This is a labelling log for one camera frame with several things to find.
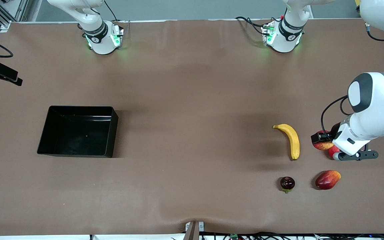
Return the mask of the red yellow apple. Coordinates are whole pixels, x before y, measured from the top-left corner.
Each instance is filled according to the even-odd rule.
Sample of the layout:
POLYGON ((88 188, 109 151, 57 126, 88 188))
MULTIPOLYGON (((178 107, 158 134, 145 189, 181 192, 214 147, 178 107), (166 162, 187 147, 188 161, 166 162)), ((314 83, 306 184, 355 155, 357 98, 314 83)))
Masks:
POLYGON ((328 150, 331 148, 334 144, 332 142, 326 142, 326 143, 312 143, 312 145, 321 151, 328 150))

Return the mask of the black plastic box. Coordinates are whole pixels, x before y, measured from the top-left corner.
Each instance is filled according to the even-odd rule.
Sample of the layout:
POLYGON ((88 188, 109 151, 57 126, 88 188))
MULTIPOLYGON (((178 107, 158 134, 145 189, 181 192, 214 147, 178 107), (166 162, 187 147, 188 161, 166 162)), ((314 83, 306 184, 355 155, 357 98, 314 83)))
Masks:
POLYGON ((119 116, 111 106, 49 107, 37 153, 55 157, 111 158, 119 116))

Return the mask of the yellow banana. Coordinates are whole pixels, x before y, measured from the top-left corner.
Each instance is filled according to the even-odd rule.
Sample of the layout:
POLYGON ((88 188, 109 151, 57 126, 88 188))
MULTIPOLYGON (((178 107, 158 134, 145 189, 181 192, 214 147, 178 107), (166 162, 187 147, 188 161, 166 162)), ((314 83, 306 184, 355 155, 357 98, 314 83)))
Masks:
POLYGON ((300 140, 295 129, 288 124, 273 125, 273 129, 278 129, 286 134, 290 143, 290 155, 293 161, 300 157, 300 140))

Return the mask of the red yellow mango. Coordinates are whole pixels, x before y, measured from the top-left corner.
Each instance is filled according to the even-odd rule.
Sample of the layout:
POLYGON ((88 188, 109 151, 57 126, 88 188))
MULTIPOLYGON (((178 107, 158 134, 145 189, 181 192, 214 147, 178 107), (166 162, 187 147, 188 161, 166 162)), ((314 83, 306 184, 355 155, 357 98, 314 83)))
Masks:
POLYGON ((341 179, 341 174, 335 170, 324 171, 315 180, 315 186, 320 190, 330 190, 341 179))

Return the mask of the dark purple mangosteen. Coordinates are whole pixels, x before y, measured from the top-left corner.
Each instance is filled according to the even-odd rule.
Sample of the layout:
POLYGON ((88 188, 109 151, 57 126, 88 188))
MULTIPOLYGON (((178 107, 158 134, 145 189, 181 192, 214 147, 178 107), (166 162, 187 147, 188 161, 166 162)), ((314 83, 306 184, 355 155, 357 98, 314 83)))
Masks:
POLYGON ((293 178, 285 176, 280 179, 279 185, 284 193, 289 193, 294 189, 295 181, 293 178))

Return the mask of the table cover mat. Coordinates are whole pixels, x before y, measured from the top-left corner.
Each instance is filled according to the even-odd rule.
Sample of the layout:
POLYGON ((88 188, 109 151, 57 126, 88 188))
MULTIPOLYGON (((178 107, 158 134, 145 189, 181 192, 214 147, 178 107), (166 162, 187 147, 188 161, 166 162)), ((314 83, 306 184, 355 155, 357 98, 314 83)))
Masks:
POLYGON ((0 62, 0 235, 207 231, 384 233, 379 157, 339 162, 315 149, 320 115, 360 73, 384 71, 384 42, 360 19, 310 20, 291 53, 266 48, 236 20, 131 23, 100 56, 76 24, 13 24, 0 62), (39 155, 52 105, 111 106, 112 158, 39 155), (293 161, 286 134, 298 134, 293 161), (315 180, 335 170, 330 190, 315 180), (282 177, 295 181, 284 193, 282 177))

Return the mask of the aluminium extrusion frame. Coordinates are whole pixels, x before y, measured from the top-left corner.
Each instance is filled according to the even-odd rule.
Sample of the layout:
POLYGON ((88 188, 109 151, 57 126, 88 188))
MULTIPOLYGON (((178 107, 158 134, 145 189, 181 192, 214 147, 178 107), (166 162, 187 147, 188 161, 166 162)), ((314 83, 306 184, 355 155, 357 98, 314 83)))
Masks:
POLYGON ((20 22, 29 0, 0 0, 0 31, 6 32, 13 22, 20 22))

